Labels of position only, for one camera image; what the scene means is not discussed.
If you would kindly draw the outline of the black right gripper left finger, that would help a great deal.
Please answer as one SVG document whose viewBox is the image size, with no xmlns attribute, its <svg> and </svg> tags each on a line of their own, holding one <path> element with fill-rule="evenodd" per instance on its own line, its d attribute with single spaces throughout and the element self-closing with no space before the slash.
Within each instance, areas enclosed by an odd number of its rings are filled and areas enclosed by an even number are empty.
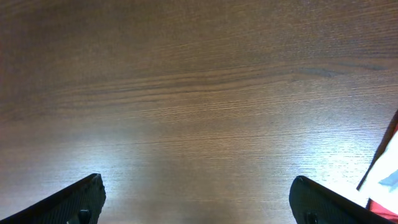
<svg viewBox="0 0 398 224">
<path fill-rule="evenodd" d="M 1 220 L 1 224 L 97 224 L 105 200 L 101 175 L 90 174 Z"/>
</svg>

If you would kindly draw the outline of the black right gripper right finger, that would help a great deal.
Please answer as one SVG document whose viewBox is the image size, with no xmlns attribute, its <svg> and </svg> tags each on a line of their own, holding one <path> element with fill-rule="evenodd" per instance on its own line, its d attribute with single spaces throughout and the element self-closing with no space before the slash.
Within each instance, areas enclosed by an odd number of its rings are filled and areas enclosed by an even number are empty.
<svg viewBox="0 0 398 224">
<path fill-rule="evenodd" d="M 303 175 L 292 182 L 289 204 L 298 224 L 393 224 Z"/>
</svg>

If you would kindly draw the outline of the red and white shirt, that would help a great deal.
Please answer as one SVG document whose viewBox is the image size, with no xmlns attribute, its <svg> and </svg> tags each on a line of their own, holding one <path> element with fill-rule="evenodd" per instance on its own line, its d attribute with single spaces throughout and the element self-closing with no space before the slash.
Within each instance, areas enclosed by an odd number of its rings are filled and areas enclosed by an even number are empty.
<svg viewBox="0 0 398 224">
<path fill-rule="evenodd" d="M 397 114 L 394 114 L 358 192 L 366 197 L 366 210 L 397 223 Z"/>
</svg>

